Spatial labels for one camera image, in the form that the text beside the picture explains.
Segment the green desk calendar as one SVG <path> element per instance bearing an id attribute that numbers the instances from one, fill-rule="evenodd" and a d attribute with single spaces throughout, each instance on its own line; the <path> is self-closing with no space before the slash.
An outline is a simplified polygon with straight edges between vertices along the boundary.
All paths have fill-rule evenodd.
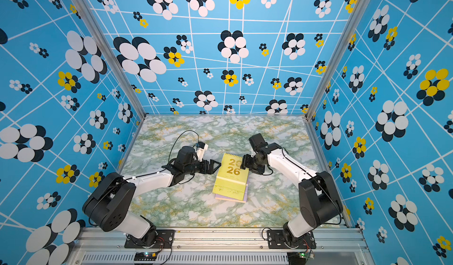
<path id="1" fill-rule="evenodd" d="M 225 153 L 212 192 L 225 198 L 243 201 L 247 190 L 249 169 L 242 167 L 243 158 Z"/>

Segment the purple calendar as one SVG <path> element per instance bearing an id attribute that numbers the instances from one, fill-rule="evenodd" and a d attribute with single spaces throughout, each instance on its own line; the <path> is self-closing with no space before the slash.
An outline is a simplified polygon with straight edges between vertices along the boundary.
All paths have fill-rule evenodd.
<path id="1" fill-rule="evenodd" d="M 223 195 L 215 194 L 215 198 L 217 200 L 231 201 L 231 202 L 240 202 L 240 203 L 246 203 L 247 202 L 247 197 L 248 197 L 248 184 L 246 185 L 244 198 L 242 200 L 237 200 L 237 199 L 234 199 L 234 198 L 230 198 L 230 197 L 226 197 L 226 196 L 223 196 Z"/>

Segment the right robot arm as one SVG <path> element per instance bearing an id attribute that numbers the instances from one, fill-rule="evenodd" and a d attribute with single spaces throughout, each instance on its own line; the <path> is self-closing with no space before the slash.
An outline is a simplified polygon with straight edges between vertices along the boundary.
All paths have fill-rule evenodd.
<path id="1" fill-rule="evenodd" d="M 267 143 L 258 133 L 248 139 L 254 155 L 243 156 L 242 168 L 263 175 L 265 167 L 282 173 L 298 188 L 300 212 L 283 226 L 283 238 L 290 248 L 304 244 L 304 238 L 317 227 L 343 213 L 333 177 L 299 163 L 277 143 Z"/>

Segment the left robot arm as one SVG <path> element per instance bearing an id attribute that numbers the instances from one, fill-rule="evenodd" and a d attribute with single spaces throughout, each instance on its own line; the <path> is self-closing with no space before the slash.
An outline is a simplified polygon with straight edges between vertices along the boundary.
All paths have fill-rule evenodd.
<path id="1" fill-rule="evenodd" d="M 104 232 L 120 231 L 134 245 L 150 248 L 158 240 L 154 223 L 129 211 L 134 198 L 144 193 L 178 185 L 187 175 L 212 175 L 221 166 L 215 160 L 204 159 L 207 145 L 182 147 L 176 158 L 154 172 L 138 176 L 108 174 L 88 197 L 82 207 L 90 222 Z"/>

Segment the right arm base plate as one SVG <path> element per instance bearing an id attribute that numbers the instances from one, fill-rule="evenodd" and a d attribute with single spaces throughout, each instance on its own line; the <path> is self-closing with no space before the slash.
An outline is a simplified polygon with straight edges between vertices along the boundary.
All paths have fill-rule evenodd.
<path id="1" fill-rule="evenodd" d="M 317 248 L 312 232 L 305 233 L 300 237 L 294 237 L 289 231 L 267 230 L 264 239 L 267 241 L 269 249 L 297 249 L 309 251 Z"/>

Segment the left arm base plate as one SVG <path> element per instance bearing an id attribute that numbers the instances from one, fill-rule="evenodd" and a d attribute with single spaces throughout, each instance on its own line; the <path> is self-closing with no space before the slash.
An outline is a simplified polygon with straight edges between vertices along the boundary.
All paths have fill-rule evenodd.
<path id="1" fill-rule="evenodd" d="M 141 239 L 127 235 L 124 247 L 152 249 L 171 248 L 175 233 L 175 230 L 152 230 Z"/>

